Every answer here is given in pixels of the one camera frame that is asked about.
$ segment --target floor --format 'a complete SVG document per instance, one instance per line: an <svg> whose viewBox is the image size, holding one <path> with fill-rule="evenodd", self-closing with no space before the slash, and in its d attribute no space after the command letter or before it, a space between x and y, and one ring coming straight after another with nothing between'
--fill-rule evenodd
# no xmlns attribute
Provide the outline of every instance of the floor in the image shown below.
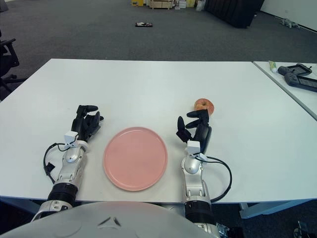
<svg viewBox="0 0 317 238"><path fill-rule="evenodd" d="M208 12L151 10L132 7L129 0L13 0L7 5L9 11L0 13L0 28L2 39L17 39L20 66L10 73L20 78L51 58L317 62L316 33L289 29L262 12L248 29L236 29ZM135 28L138 21L154 27ZM7 93L3 88L0 92L3 100ZM242 226L246 238L291 238L298 220L317 233L316 200L247 220L238 211L235 204L214 205L218 221ZM0 233L30 218L0 203Z"/></svg>

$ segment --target robotic arm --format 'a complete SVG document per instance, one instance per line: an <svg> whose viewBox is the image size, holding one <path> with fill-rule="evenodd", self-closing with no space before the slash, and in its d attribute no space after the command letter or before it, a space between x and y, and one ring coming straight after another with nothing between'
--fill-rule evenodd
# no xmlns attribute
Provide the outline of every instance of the robotic arm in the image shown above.
<svg viewBox="0 0 317 238"><path fill-rule="evenodd" d="M203 180L203 162L207 161L204 155L210 137L209 115L207 110L199 110L187 114L190 118L197 120L185 126L182 117L178 118L176 135L187 143L187 155L182 160L181 169L184 176L183 200L185 204L185 217L202 228L213 238L220 238L218 227L214 221L211 211L211 200L208 188ZM187 128L197 128L194 137Z"/></svg>
<svg viewBox="0 0 317 238"><path fill-rule="evenodd" d="M74 206L76 194L82 182L83 169L87 161L86 153L89 150L88 139L99 130L99 122L104 118L97 112L94 116L89 112L98 110L96 106L82 106L77 110L71 131L64 136L65 151L62 157L62 168L48 200L44 202L32 221L48 216L52 213L68 210ZM52 164L46 166L44 157L44 169L47 175L54 168Z"/></svg>

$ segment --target black cable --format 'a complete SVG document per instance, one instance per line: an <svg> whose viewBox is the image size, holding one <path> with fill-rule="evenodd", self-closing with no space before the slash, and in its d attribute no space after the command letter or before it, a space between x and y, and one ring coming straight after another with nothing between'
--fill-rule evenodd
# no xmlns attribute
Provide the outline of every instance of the black cable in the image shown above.
<svg viewBox="0 0 317 238"><path fill-rule="evenodd" d="M44 154L44 158L43 158L43 166L44 166L45 174L51 179L51 181L52 181L53 184L55 183L55 180L52 178L51 172L48 170L48 167L47 167L47 165L46 165L46 161L45 161L45 160L46 160L46 155L48 154L48 152L49 152L51 149L53 149L55 146L57 146L58 149L59 149L59 151L61 151L61 152L64 152L64 151L70 149L70 147L68 147L68 148L65 149L65 150L61 150L60 147L59 147L60 145L65 145L65 144L64 144L64 143L54 143L54 144L50 145L50 146L47 148L47 150L46 150L46 152L45 152L45 154Z"/></svg>
<svg viewBox="0 0 317 238"><path fill-rule="evenodd" d="M54 143L54 144L50 145L50 146L47 148L47 150L46 150L46 152L45 152L45 154L44 154L44 158L43 158L43 166L44 166L45 174L51 179L51 181L52 181L53 184L55 183L55 180L52 178L50 172L48 171L48 167L47 167L47 165L46 165L45 158L46 158L46 155L48 154L48 152L49 152L51 149L53 149L55 146L57 146L57 143Z"/></svg>
<svg viewBox="0 0 317 238"><path fill-rule="evenodd" d="M229 190L231 189L231 185L232 185L232 173L231 173L231 170L230 170L229 166L228 166L224 161L222 161L222 160L220 160L220 159L217 159L217 158L214 158L214 157L211 157L211 156L207 156L207 158L208 158L208 159L212 159L212 160L217 160L217 162L215 162L215 161L205 161L205 160L201 160L201 159L198 159L197 156L195 156L194 158L195 158L196 160L201 161L201 162L222 164L222 165L224 165L224 166L228 169L229 174L230 174L230 182L229 182L229 185L228 185L227 189L223 192L222 195L211 199L210 202L213 203L213 202L217 202L217 201L221 200L221 199L229 192Z"/></svg>

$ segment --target chair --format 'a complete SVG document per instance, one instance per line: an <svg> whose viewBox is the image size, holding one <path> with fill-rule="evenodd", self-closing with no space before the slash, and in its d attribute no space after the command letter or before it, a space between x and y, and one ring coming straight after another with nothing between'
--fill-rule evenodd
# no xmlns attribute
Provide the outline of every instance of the chair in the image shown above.
<svg viewBox="0 0 317 238"><path fill-rule="evenodd" d="M18 57L13 49L12 42L15 39L11 39L8 41L0 40L0 87L4 87L7 91L12 93L12 90L8 87L8 83L18 83L24 82L26 78L16 79L16 75L11 74L8 77L2 78L2 76L6 75L9 70L13 67L17 67L20 65Z"/></svg>

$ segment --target white table surface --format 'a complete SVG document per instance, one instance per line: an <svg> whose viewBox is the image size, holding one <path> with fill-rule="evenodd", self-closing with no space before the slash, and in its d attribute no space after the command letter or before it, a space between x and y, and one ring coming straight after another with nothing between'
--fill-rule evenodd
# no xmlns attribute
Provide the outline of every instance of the white table surface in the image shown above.
<svg viewBox="0 0 317 238"><path fill-rule="evenodd" d="M181 202L180 163L185 143L175 135L177 118L198 98L215 105L207 155L233 173L221 202L317 198L317 123L251 62L165 62L51 59L0 103L0 196L47 199L52 188L43 155L63 142L79 104L97 105L105 122L89 141L91 151L77 200ZM157 132L168 151L163 177L152 187L128 192L103 171L103 152L119 131L144 126ZM62 153L48 155L56 168ZM206 165L210 197L229 176Z"/></svg>
<svg viewBox="0 0 317 238"><path fill-rule="evenodd" d="M254 62L270 79L272 79L278 86L280 86L289 96L291 96L296 102L298 102L312 117L317 120L317 92L312 92L302 88L296 88L289 86L284 79L284 76L277 73L273 73L269 68L269 63L267 61L256 61ZM276 62L276 67L280 66L292 66L297 63L291 62ZM304 65L310 67L316 66L315 63L303 63ZM308 78L317 79L314 73L307 76Z"/></svg>

